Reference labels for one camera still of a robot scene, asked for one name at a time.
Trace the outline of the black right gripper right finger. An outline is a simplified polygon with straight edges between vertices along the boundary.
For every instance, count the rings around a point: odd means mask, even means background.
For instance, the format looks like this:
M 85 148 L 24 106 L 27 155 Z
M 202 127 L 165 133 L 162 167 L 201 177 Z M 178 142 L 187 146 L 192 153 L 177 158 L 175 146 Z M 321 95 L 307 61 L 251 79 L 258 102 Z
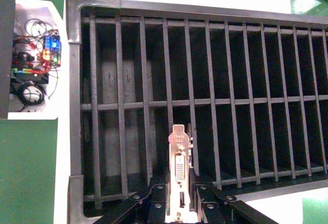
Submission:
M 276 223 L 210 182 L 196 182 L 194 192 L 201 223 Z

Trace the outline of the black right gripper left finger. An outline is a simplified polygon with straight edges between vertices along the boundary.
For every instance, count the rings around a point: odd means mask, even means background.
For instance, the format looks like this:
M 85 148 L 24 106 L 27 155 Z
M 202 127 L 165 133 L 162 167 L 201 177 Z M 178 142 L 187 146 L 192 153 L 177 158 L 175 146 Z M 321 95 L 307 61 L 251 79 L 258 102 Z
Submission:
M 165 223 L 167 185 L 154 184 L 124 200 L 96 223 Z

